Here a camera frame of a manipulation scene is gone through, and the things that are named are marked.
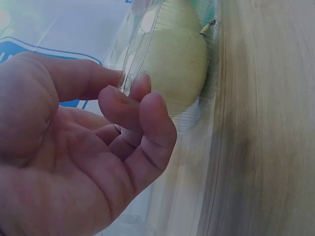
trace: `plastic container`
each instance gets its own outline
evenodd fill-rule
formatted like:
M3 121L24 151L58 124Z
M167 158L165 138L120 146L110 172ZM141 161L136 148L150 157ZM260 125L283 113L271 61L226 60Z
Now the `plastic container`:
M216 79L218 27L212 24L216 17L217 0L133 0L131 11L121 25L110 56L104 63L108 68L123 71L120 89L125 94L130 92L140 73L148 72L153 90L158 90L166 97L169 114L183 140L207 111L213 96L213 86L216 85L213 80ZM188 59L195 60L193 66L187 66ZM189 76L179 78L179 75L185 75L182 71L191 77L197 74L198 83L194 84ZM172 92L184 84L185 79L188 80L188 89L177 89L176 95L171 99L167 90ZM189 89L194 89L194 93L187 94ZM200 140L192 146L199 148L208 138ZM206 172L206 169L200 170L200 175L206 176ZM166 215L161 215L167 214L163 210L166 207L163 205L165 200L161 200L159 212L152 212L156 207L152 207L151 201L153 192L155 196L156 193L174 193L174 189L165 186L167 181L160 179L149 186L111 226L97 236L165 236L162 233L164 229L158 226L163 217L167 218ZM156 217L153 217L154 220L151 217L149 223L148 215Z
M215 12L213 0L134 0L104 63L123 71L125 94L141 72L149 73L180 132L207 109L216 34L207 24Z

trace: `wooden table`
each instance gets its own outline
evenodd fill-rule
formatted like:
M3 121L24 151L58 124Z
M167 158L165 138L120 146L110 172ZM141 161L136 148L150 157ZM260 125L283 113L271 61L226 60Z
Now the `wooden table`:
M209 109L179 138L149 222L161 236L313 236L315 1L221 0L219 13L213 126Z

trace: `wooden surface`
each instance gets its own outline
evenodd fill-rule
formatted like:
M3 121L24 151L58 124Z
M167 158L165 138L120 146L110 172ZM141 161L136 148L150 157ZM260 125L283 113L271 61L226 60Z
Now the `wooden surface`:
M315 235L315 1L221 0L198 236Z

